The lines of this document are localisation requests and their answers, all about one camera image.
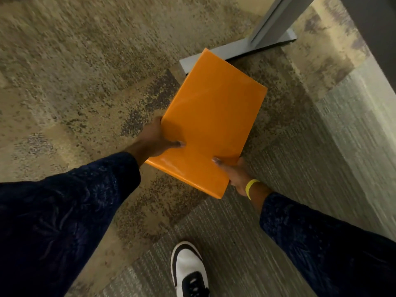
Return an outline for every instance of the white sneaker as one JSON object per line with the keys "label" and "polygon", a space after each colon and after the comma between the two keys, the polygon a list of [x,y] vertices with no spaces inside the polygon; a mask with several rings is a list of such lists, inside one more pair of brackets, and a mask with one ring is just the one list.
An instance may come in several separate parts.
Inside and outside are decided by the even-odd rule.
{"label": "white sneaker", "polygon": [[181,242],[174,248],[171,273],[177,297],[209,297],[202,257],[190,242]]}

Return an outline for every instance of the yellow wristband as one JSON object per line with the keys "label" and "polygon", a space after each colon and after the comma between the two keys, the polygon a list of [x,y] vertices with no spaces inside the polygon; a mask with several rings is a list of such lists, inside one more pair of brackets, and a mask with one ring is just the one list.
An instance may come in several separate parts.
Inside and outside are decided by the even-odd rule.
{"label": "yellow wristband", "polygon": [[257,179],[252,179],[252,180],[250,180],[250,181],[247,183],[247,185],[246,185],[245,191],[246,191],[246,195],[247,195],[247,197],[249,198],[249,200],[251,200],[251,199],[250,199],[250,195],[249,195],[250,187],[251,187],[254,183],[256,183],[256,182],[260,182],[260,181],[257,180]]}

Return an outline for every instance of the dark blue velvet clothing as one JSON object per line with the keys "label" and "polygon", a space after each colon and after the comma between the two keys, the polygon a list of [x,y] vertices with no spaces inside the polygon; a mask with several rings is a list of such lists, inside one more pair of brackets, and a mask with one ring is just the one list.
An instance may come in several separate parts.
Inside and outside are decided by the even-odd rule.
{"label": "dark blue velvet clothing", "polygon": [[322,296],[396,296],[396,243],[281,194],[270,194],[261,228]]}
{"label": "dark blue velvet clothing", "polygon": [[[41,181],[0,184],[1,296],[64,296],[139,183],[136,160],[122,152]],[[396,296],[389,239],[277,193],[260,225],[319,296]]]}

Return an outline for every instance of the gray metal stand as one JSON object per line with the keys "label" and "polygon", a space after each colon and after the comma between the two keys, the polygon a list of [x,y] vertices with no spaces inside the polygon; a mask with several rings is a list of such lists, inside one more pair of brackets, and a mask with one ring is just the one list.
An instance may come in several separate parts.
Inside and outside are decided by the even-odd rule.
{"label": "gray metal stand", "polygon": [[[290,26],[312,1],[275,0],[249,37],[211,49],[211,51],[227,60],[253,50],[293,41],[297,39],[297,36]],[[186,74],[191,71],[199,56],[200,54],[196,54],[179,61]]]}

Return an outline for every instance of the orange box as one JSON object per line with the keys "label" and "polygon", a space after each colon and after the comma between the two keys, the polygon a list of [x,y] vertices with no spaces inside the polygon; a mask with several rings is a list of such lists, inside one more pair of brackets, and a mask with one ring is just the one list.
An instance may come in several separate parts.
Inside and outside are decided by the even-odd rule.
{"label": "orange box", "polygon": [[212,158],[237,162],[266,93],[266,87],[205,49],[161,122],[167,139],[186,146],[146,163],[221,198],[229,178]]}

